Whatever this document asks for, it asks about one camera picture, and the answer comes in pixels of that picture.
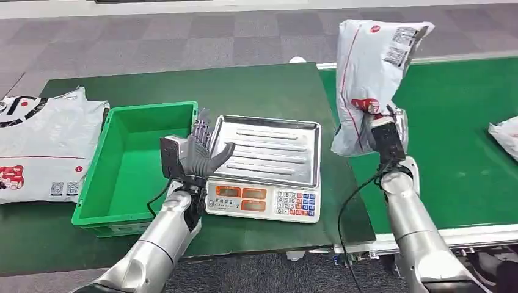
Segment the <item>qr code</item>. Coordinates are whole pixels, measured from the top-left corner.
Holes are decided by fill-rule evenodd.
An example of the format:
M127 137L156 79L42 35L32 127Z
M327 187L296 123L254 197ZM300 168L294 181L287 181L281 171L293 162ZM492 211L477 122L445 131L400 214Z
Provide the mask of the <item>qr code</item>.
M60 197L63 195L63 182L52 182L52 187L50 188L50 195L54 197Z
M412 41L415 39L417 32L418 30L412 27L400 27L396 30L392 40L396 43L410 46Z
M400 67L401 64L403 64L406 53L407 52L403 49L390 47L383 61L386 61L394 66Z
M79 182L67 182L67 196L79 194Z

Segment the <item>scale keypad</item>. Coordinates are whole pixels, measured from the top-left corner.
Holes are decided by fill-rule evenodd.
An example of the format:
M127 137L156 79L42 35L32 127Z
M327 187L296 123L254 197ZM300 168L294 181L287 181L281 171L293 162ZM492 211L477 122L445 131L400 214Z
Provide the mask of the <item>scale keypad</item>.
M302 194L295 192L277 192L277 208L278 214L284 215L305 215L308 217L315 216L315 194Z

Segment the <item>folded white package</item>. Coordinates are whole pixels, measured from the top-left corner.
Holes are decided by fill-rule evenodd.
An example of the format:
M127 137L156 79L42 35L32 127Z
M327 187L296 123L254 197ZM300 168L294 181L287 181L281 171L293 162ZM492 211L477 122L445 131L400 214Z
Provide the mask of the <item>folded white package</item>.
M337 56L337 109L340 118L331 150L358 156L373 150L368 124L387 105L405 75L429 22L384 23L346 20L340 24Z
M0 100L0 204L77 202L108 102L84 88L51 98Z
M518 116L497 125L490 123L489 133L506 152L518 161Z

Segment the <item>stainless steel tray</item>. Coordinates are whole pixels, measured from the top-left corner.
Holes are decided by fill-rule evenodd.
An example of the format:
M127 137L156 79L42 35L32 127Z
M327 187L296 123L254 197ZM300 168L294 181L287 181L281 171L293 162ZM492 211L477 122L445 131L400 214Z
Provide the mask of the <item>stainless steel tray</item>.
M236 149L213 178L316 187L320 137L321 126L316 122L221 115L213 132L212 155L229 142Z

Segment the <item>white wall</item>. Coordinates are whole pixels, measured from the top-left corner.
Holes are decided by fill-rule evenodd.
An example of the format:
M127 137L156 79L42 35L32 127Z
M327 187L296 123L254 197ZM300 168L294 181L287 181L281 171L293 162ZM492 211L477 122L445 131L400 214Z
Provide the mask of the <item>white wall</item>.
M93 1L85 0L15 1L0 2L0 19L247 10L430 6L517 2L518 0L211 0L95 4Z

